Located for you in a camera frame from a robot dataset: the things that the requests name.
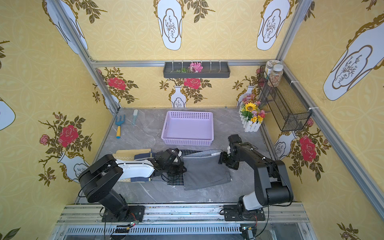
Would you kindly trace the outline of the black grid pillowcase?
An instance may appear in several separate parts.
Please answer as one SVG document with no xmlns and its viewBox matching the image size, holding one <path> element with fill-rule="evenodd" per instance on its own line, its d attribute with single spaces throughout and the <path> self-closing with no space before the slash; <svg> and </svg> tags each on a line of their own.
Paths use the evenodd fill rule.
<svg viewBox="0 0 384 240">
<path fill-rule="evenodd" d="M 199 153 L 200 151 L 195 151 L 195 150 L 181 150 L 182 152 L 182 156 L 187 156 L 187 155 L 191 155 L 191 154 L 194 154 L 194 153 Z M 174 175 L 174 176 L 171 176 L 171 175 L 166 175 L 166 178 L 165 178 L 168 186 L 183 186 L 184 185 L 184 177 L 183 177 L 183 174 L 180 174 L 180 175 Z"/>
</svg>

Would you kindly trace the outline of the plain grey pillowcase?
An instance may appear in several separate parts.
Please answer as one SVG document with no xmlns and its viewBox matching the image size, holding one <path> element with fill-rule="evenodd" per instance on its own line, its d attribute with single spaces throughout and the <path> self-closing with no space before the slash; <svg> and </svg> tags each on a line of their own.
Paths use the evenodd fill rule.
<svg viewBox="0 0 384 240">
<path fill-rule="evenodd" d="M 220 164 L 223 151 L 207 150 L 182 156 L 184 167 L 184 189 L 186 191 L 205 189 L 232 181 L 227 166 Z"/>
</svg>

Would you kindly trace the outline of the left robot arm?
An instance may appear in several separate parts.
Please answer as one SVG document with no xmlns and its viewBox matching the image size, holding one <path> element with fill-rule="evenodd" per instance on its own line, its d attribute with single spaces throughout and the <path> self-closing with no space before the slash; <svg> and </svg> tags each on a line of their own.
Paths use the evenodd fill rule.
<svg viewBox="0 0 384 240">
<path fill-rule="evenodd" d="M 125 198 L 113 190 L 121 180 L 132 178 L 180 176 L 187 171 L 182 160 L 182 151 L 167 149 L 157 153 L 139 154 L 132 160 L 118 160 L 108 154 L 101 157 L 79 175 L 81 192 L 88 203 L 99 203 L 104 207 L 102 221 L 142 222 L 145 207 L 129 206 Z"/>
</svg>

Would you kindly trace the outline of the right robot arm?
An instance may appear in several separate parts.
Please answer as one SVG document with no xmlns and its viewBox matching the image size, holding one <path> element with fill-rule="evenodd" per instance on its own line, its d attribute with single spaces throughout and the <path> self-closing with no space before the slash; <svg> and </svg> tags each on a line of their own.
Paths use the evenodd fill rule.
<svg viewBox="0 0 384 240">
<path fill-rule="evenodd" d="M 239 135 L 228 137 L 227 155 L 219 163 L 237 170 L 241 162 L 254 171 L 254 191 L 239 198 L 239 212 L 258 210 L 264 207 L 288 207 L 294 200 L 294 193 L 287 168 L 283 161 L 273 161 L 256 150 Z"/>
</svg>

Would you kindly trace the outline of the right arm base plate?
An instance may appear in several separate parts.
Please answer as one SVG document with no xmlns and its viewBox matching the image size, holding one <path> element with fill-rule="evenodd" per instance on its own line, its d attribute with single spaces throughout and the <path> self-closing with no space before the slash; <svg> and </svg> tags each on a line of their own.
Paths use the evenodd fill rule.
<svg viewBox="0 0 384 240">
<path fill-rule="evenodd" d="M 265 221 L 266 216 L 263 209 L 248 211 L 238 205 L 224 205 L 219 214 L 224 216 L 225 221 Z"/>
</svg>

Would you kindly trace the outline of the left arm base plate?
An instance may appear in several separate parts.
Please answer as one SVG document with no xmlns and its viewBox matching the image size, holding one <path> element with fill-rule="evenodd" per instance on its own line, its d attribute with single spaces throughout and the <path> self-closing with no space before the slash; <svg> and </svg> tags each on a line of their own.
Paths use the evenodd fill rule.
<svg viewBox="0 0 384 240">
<path fill-rule="evenodd" d="M 103 223 L 128 223 L 133 221 L 142 222 L 145 213 L 145 206 L 126 206 L 116 213 L 109 210 L 102 217 Z"/>
</svg>

